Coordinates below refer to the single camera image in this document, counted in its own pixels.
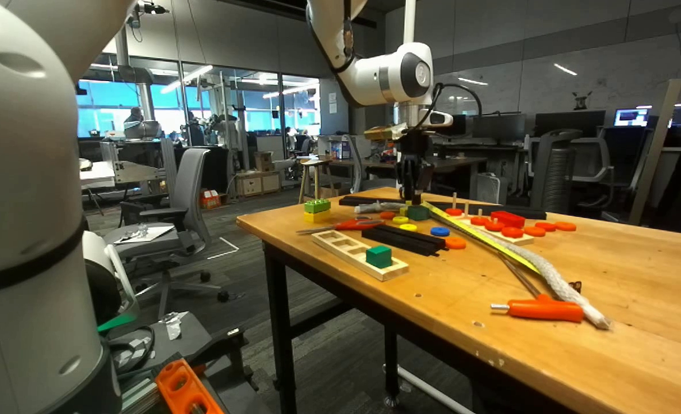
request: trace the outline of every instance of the white cabinet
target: white cabinet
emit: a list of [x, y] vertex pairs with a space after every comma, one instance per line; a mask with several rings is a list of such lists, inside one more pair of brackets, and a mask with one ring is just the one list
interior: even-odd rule
[[236, 196], [259, 196], [278, 190], [277, 169], [247, 169], [235, 174]]

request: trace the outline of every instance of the computer monitor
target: computer monitor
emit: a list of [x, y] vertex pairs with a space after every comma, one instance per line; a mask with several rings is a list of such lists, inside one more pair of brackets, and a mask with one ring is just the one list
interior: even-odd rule
[[617, 111], [615, 126], [647, 126], [647, 107]]
[[493, 137], [496, 145], [525, 140], [525, 112], [494, 112], [470, 119], [472, 137]]

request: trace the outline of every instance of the yellow block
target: yellow block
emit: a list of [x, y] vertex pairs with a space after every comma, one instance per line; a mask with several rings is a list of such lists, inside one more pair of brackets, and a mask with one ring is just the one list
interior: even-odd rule
[[304, 220], [308, 220], [308, 222], [327, 222], [327, 220], [333, 220], [333, 213], [331, 212], [320, 212], [320, 213], [304, 212]]

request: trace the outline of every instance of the orange handle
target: orange handle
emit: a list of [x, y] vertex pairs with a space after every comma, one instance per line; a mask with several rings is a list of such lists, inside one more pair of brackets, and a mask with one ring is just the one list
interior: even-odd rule
[[584, 320], [584, 311], [577, 303], [554, 301], [547, 295], [538, 295], [534, 299], [510, 299], [507, 312], [525, 320]]
[[183, 358], [165, 364], [157, 375], [157, 387], [175, 414], [225, 414]]

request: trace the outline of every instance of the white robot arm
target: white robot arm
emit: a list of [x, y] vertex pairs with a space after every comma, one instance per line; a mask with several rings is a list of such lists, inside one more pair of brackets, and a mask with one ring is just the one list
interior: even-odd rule
[[401, 198], [419, 201], [419, 173], [431, 149], [427, 136], [419, 128], [431, 112], [421, 117], [419, 105], [432, 104], [432, 53], [426, 43], [405, 42], [392, 54], [357, 58], [350, 24], [363, 6], [365, 0], [308, 0], [306, 11], [325, 58], [351, 104], [405, 104], [407, 130], [398, 140], [395, 174]]
[[402, 43], [392, 54], [357, 58], [350, 23], [365, 0], [308, 0], [308, 21], [333, 74], [357, 105], [431, 104], [432, 53]]
[[80, 247], [74, 77], [129, 4], [0, 4], [0, 412], [120, 410]]

